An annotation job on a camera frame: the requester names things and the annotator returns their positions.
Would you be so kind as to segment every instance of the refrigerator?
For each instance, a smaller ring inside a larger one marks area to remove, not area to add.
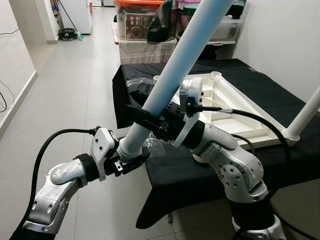
[[[105,7],[114,7],[115,1],[114,0],[103,0],[103,6]]]
[[[90,0],[60,0],[65,10],[59,4],[60,14],[65,28],[74,29],[66,12],[74,26],[81,34],[91,34],[92,20],[90,13]]]
[[[102,7],[102,0],[90,0],[93,7]]]

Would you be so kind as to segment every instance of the black tablecloth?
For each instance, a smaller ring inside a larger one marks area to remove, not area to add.
[[[152,79],[160,75],[164,63],[122,65],[113,79],[113,100],[118,128],[128,127],[123,104],[139,105],[128,92],[137,89],[149,94]],[[190,74],[221,72],[225,79],[253,100],[284,127],[292,122],[304,102],[268,76],[255,71],[238,59],[197,61]],[[292,161],[285,163],[280,145],[259,148],[255,155],[264,166],[264,182],[269,189],[286,187],[320,178],[320,115],[313,117],[290,148]],[[167,213],[201,202],[225,197],[224,187],[215,171],[193,160],[190,151],[164,144],[166,156],[151,157],[146,162],[152,190],[138,217],[136,227],[149,228]]]

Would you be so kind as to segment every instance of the electrical cord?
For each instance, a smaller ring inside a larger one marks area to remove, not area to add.
[[[94,129],[89,129],[89,130],[72,129],[72,128],[71,129],[63,129],[63,130],[57,131],[54,134],[52,134],[44,142],[38,155],[36,156],[36,160],[35,160],[34,167],[33,167],[29,204],[28,204],[28,207],[25,211],[25,214],[24,214],[21,222],[19,223],[18,227],[16,228],[15,232],[18,232],[19,230],[21,230],[22,226],[24,225],[25,221],[27,220],[28,216],[30,215],[30,212],[31,212],[31,209],[34,204],[35,197],[36,197],[37,177],[38,177],[39,167],[40,167],[41,159],[42,159],[47,147],[49,146],[49,144],[52,142],[53,139],[55,139],[57,136],[59,136],[61,134],[65,134],[65,133],[85,133],[85,134],[94,135],[96,132]]]
[[[211,106],[197,106],[195,107],[196,109],[198,109],[200,112],[202,111],[213,111],[213,112],[223,112],[223,113],[229,113],[226,111],[222,111],[223,109],[221,107],[211,107]],[[257,120],[258,122],[266,125],[280,140],[284,152],[285,152],[285,161],[286,163],[291,161],[291,153],[290,153],[290,149],[289,149],[289,145],[285,139],[285,137],[282,135],[282,133],[268,120],[255,115],[253,113],[247,112],[247,111],[242,111],[242,110],[237,110],[237,109],[230,109],[230,114],[237,114],[237,115],[241,115],[241,116],[245,116],[254,120]]]
[[[248,117],[248,118],[257,120],[258,122],[266,125],[278,137],[278,139],[280,140],[280,142],[283,146],[283,149],[284,149],[286,163],[289,163],[291,161],[291,153],[290,153],[289,145],[288,145],[285,137],[271,122],[267,121],[266,119],[264,119],[258,115],[255,115],[253,113],[242,111],[242,110],[237,110],[237,109],[228,109],[228,110],[223,111],[223,109],[221,107],[210,107],[210,106],[202,106],[202,105],[195,106],[194,108],[196,109],[197,112],[202,112],[202,111],[223,112],[223,113],[227,113],[227,114],[237,114],[237,115],[241,115],[244,117]],[[264,199],[266,201],[270,200],[272,198],[272,196],[278,191],[278,189],[279,188],[271,189]],[[235,235],[232,237],[232,240],[237,240],[237,238],[239,238],[241,236],[241,234],[245,231],[246,231],[245,229],[240,228],[235,233]]]
[[[0,33],[0,35],[11,35],[11,34],[14,34],[15,32],[18,32],[20,29],[20,26],[18,25],[18,29],[17,30],[14,30],[13,32],[3,32],[3,33]]]
[[[9,92],[12,94],[12,96],[13,96],[12,107],[7,108],[7,110],[12,109],[12,108],[14,107],[14,105],[15,105],[16,96],[15,96],[15,94],[10,90],[10,88],[9,88],[7,85],[5,85],[1,80],[0,80],[0,83],[2,83],[2,85],[5,86],[5,87],[9,90]]]
[[[206,106],[197,106],[196,108],[200,109],[201,111],[214,111],[214,112],[218,112],[223,110],[221,107],[206,107]],[[289,149],[289,145],[285,139],[285,137],[281,134],[281,132],[269,121],[267,121],[266,119],[255,115],[253,113],[250,112],[246,112],[246,111],[242,111],[242,110],[237,110],[237,109],[231,109],[231,114],[237,114],[237,115],[241,115],[241,116],[245,116],[254,120],[257,120],[258,122],[266,125],[280,140],[283,148],[284,148],[284,152],[285,152],[285,159],[286,159],[286,163],[291,161],[291,153],[290,153],[290,149]],[[272,198],[272,196],[278,191],[279,188],[274,188],[272,190],[270,190],[268,192],[268,195],[265,197],[265,200],[268,201]],[[306,232],[296,228],[295,226],[291,225],[290,223],[288,223],[285,219],[283,219],[276,211],[273,211],[274,215],[276,215],[280,221],[286,225],[288,228],[292,229],[293,231],[297,232],[298,234],[311,239],[311,240],[319,240],[318,238],[315,238],[309,234],[307,234]],[[242,233],[244,233],[246,230],[243,228],[240,228],[235,235],[232,237],[232,240],[237,240],[237,238],[239,238],[241,236]]]
[[[3,110],[1,110],[0,111],[0,113],[3,113],[4,111],[6,111],[7,110],[7,102],[6,102],[6,100],[5,100],[5,98],[4,98],[4,96],[2,95],[2,93],[0,92],[0,95],[1,95],[1,97],[2,97],[2,99],[3,99],[3,101],[4,101],[4,105],[5,106],[3,106],[2,105],[2,103],[1,103],[1,105],[2,105],[2,107],[4,108]]]
[[[310,234],[296,228],[295,226],[291,225],[290,223],[288,223],[285,219],[283,219],[283,217],[281,217],[279,215],[279,213],[277,213],[275,211],[275,209],[273,209],[273,214],[276,215],[278,217],[278,219],[280,219],[280,222],[283,223],[284,225],[286,225],[288,228],[292,229],[293,231],[295,231],[296,233],[306,237],[307,239],[311,239],[311,240],[319,240],[318,238],[311,236]]]
[[[237,139],[241,139],[243,141],[245,141],[247,144],[249,144],[250,146],[250,152],[252,154],[255,154],[255,146],[252,144],[252,142],[250,142],[247,138],[243,137],[243,136],[240,136],[240,135],[237,135],[237,134],[231,134],[234,138],[237,138]]]

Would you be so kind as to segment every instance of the white pipe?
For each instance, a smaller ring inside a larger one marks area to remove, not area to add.
[[[313,116],[316,114],[320,108],[320,86],[299,112],[299,114],[292,121],[290,126],[282,131],[283,135],[289,140],[298,141],[300,139],[299,135],[310,122]]]
[[[232,2],[201,1],[142,109],[157,118],[162,115]],[[150,130],[134,123],[127,136],[120,141],[118,153],[121,159],[129,160],[138,156],[149,133]]]

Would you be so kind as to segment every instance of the table leg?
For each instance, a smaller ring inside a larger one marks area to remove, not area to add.
[[[172,212],[168,213],[167,218],[168,218],[168,223],[169,224],[172,224],[174,222],[173,213]]]

